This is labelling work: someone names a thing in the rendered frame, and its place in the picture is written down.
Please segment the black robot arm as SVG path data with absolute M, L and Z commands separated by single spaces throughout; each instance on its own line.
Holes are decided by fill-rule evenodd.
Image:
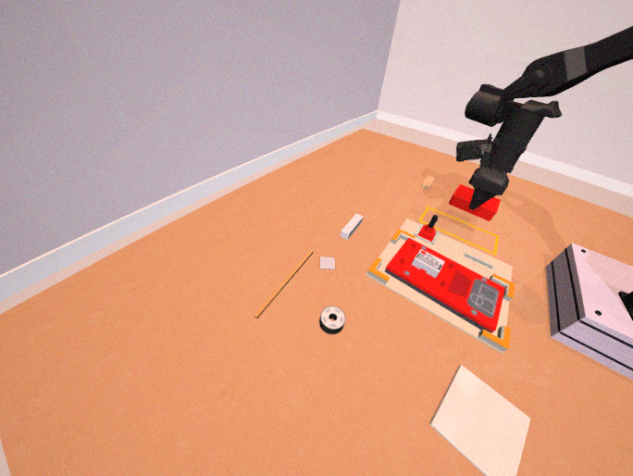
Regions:
M 515 98 L 554 96 L 587 78 L 633 59 L 633 26 L 597 43 L 567 49 L 541 57 L 528 64 L 523 75 L 505 89 L 482 84 L 465 107 L 465 117 L 493 127 L 502 123 L 503 135 L 530 141 L 545 117 L 562 116 L 558 101 L 545 104 Z M 487 140 L 461 141 L 456 146 L 456 161 L 477 160 L 486 164 L 492 149 L 491 133 Z M 484 163 L 485 161 L 485 163 Z

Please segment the light tan flat rectangular bar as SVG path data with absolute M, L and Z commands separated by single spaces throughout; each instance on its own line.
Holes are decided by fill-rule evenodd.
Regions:
M 431 186 L 431 184 L 433 183 L 434 180 L 435 180 L 435 178 L 427 176 L 425 181 L 423 182 L 421 188 L 429 190 L 429 187 Z

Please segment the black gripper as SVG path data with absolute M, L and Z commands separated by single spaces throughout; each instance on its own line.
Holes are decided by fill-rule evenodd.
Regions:
M 494 196 L 505 192 L 509 184 L 507 174 L 513 171 L 516 161 L 522 153 L 524 154 L 529 142 L 497 132 L 492 141 L 490 159 L 486 164 L 479 164 L 479 168 L 474 171 L 468 182 L 475 188 L 469 209 L 474 210 Z

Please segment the thin orange rod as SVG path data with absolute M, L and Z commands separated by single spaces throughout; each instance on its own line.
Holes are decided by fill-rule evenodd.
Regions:
M 296 274 L 296 272 L 302 267 L 302 265 L 306 262 L 308 258 L 312 256 L 314 251 L 310 250 L 306 256 L 300 261 L 300 263 L 293 269 L 293 271 L 288 275 L 288 277 L 281 283 L 281 285 L 275 290 L 275 292 L 266 300 L 264 305 L 262 305 L 257 312 L 254 314 L 254 317 L 258 319 L 262 313 L 267 309 L 268 305 L 271 303 L 273 299 L 277 297 L 277 295 L 281 292 L 281 290 L 287 285 L 287 283 L 292 279 L 292 277 Z

